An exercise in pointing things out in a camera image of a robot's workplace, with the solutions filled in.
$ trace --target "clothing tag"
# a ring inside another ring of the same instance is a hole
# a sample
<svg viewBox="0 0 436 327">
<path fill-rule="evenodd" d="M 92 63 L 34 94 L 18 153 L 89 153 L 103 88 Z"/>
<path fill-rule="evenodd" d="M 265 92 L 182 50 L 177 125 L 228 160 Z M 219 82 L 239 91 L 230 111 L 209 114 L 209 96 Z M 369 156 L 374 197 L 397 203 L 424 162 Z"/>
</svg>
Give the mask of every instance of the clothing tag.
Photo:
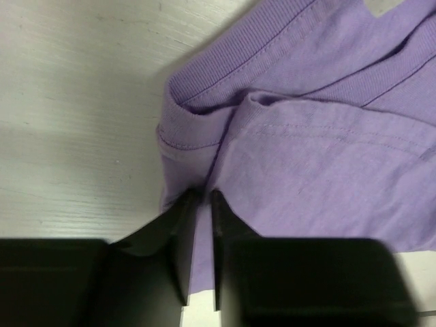
<svg viewBox="0 0 436 327">
<path fill-rule="evenodd" d="M 394 9 L 404 0 L 364 0 L 374 17 L 379 18 L 391 9 Z"/>
</svg>

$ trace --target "purple fabric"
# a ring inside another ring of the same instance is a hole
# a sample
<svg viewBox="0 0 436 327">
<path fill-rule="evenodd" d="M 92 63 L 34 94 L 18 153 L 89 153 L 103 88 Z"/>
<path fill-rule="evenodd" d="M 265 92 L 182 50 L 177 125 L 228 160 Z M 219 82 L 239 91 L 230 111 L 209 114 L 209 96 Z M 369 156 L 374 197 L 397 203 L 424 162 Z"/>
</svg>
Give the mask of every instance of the purple fabric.
<svg viewBox="0 0 436 327">
<path fill-rule="evenodd" d="M 219 188 L 268 236 L 370 236 L 436 249 L 436 8 L 264 0 L 169 80 L 162 209 Z M 211 289 L 198 212 L 191 292 Z"/>
</svg>

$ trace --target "folded t-shirt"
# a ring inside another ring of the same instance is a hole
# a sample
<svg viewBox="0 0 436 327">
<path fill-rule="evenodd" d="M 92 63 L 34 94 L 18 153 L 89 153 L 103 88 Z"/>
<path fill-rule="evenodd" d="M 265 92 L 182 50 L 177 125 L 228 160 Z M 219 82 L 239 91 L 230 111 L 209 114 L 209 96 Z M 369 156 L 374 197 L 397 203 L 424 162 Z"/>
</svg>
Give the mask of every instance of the folded t-shirt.
<svg viewBox="0 0 436 327">
<path fill-rule="evenodd" d="M 262 1 L 168 80 L 162 210 L 218 188 L 266 236 L 436 249 L 435 9 Z M 213 288 L 211 237 L 205 201 L 191 292 Z"/>
</svg>

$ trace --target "wooden table surface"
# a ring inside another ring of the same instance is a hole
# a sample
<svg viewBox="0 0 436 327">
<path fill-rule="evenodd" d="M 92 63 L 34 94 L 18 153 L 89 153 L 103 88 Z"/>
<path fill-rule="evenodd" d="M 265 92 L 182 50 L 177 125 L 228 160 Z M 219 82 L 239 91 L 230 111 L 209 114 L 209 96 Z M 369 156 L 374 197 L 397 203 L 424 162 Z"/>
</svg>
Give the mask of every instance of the wooden table surface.
<svg viewBox="0 0 436 327">
<path fill-rule="evenodd" d="M 254 3 L 0 0 L 0 237 L 116 240 L 155 217 L 164 80 Z M 436 309 L 436 254 L 404 258 Z"/>
</svg>

